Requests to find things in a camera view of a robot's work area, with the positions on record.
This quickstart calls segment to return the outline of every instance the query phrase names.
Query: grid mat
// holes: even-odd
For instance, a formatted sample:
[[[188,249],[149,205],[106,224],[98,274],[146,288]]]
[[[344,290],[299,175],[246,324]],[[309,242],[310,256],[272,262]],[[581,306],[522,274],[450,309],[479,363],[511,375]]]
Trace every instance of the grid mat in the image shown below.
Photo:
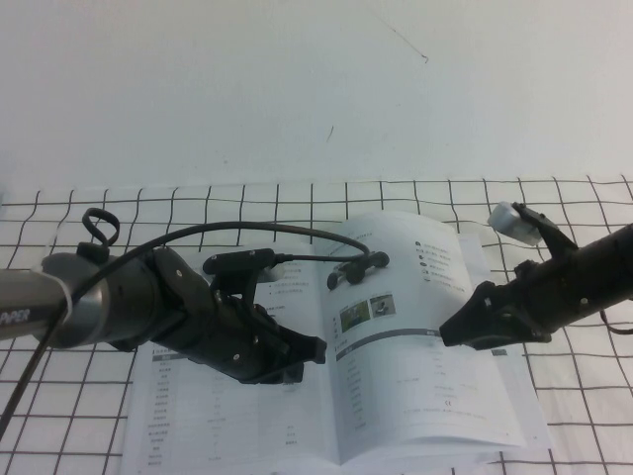
[[[512,269],[519,262],[547,259],[549,253],[542,246],[520,245],[488,227],[488,215],[498,201],[527,203],[578,245],[633,222],[633,193],[624,176],[610,182],[586,177],[40,191],[5,195],[0,210],[0,268],[28,269],[45,252],[74,251],[79,241],[87,239],[81,216],[88,207],[104,207],[121,220],[114,254],[200,223],[269,221],[329,229],[367,212],[399,210],[479,235],[494,280],[505,283],[514,277]],[[172,244],[184,254],[210,245],[309,239],[224,231]],[[613,325],[631,325],[633,302],[615,306],[607,314]],[[0,341],[0,406],[8,401],[36,343],[31,337]],[[524,350],[555,448],[529,456],[500,453],[495,463],[475,472],[633,473],[633,338],[611,334],[593,316],[556,332],[549,344],[526,344]],[[115,351],[107,344],[49,350],[0,443],[0,474],[118,473],[134,360],[133,353]],[[437,473],[448,475],[451,470]]]

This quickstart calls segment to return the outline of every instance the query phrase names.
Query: white surface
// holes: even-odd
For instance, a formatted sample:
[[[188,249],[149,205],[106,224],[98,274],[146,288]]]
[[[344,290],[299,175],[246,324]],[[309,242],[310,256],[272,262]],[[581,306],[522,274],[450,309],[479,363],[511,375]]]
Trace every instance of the white surface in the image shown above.
[[[627,172],[632,21],[626,0],[3,2],[0,180]]]
[[[329,229],[371,211],[421,213],[444,221],[464,234],[477,234],[496,283],[513,278],[511,269],[525,259],[540,261],[534,248],[498,236],[486,219],[499,200],[520,200],[548,214],[578,244],[614,232],[633,222],[631,183],[612,176],[608,183],[545,179],[415,183],[349,183],[146,188],[142,191],[9,193],[0,209],[0,268],[28,269],[45,255],[58,223],[53,252],[74,252],[86,239],[80,218],[86,208],[102,206],[122,221],[113,253],[121,254],[148,239],[185,226],[221,220],[275,219]],[[107,225],[100,225],[106,234]],[[210,245],[263,242],[271,234],[244,231],[206,233],[174,242],[183,254]],[[278,242],[297,237],[277,235]],[[544,258],[549,254],[541,250]],[[633,302],[607,311],[621,328],[633,326]],[[0,341],[0,407],[35,348],[33,338]],[[633,346],[630,336],[611,335],[598,315],[556,332],[548,344],[519,347],[528,353],[530,374],[554,438],[551,452],[529,456],[504,452],[480,470],[457,475],[620,475],[633,469]],[[132,356],[107,344],[74,351],[55,351],[36,371],[17,417],[0,443],[0,473],[57,475],[118,473],[123,433],[129,412]],[[66,443],[47,434],[64,429]],[[451,475],[450,470],[434,472]]]

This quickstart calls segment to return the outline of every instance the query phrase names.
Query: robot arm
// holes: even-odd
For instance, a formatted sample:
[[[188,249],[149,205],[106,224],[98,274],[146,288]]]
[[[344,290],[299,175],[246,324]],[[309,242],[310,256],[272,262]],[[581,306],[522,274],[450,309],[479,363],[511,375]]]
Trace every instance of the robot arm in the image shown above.
[[[633,226],[578,248],[544,215],[523,204],[500,203],[489,224],[529,244],[545,240],[552,258],[527,260],[505,285],[480,284],[471,299],[442,327],[447,346],[488,349],[551,340],[565,325],[633,297]],[[631,334],[631,331],[613,332]]]

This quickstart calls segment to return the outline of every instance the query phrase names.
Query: instruction manual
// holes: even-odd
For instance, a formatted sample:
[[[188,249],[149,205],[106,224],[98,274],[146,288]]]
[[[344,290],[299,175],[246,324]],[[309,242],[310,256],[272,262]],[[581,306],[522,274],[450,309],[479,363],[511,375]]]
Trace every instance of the instruction manual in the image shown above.
[[[520,356],[499,363],[490,351],[446,348],[439,336],[478,283],[482,266],[462,250],[481,254],[476,241],[460,243],[451,227],[407,213],[365,215],[332,231],[385,252],[389,265],[352,285],[331,281],[335,263],[288,262],[255,297],[280,325],[324,339],[326,364],[306,364],[298,384],[250,386],[144,345],[122,474],[402,473],[548,446]],[[355,252],[321,239],[273,248]],[[209,256],[183,257],[202,272]]]

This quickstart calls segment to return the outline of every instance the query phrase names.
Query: booklet page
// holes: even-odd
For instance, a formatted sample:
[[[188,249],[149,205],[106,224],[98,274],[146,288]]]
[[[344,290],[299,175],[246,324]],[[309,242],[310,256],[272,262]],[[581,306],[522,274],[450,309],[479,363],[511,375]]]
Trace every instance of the booklet page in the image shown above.
[[[446,348],[439,337],[472,293],[454,231],[407,213],[365,215],[333,231],[391,260],[358,285],[321,286],[342,461],[430,437],[524,443],[492,355]],[[322,241],[316,251],[351,252]],[[334,267],[320,264],[320,280]],[[434,444],[417,452],[437,453]]]

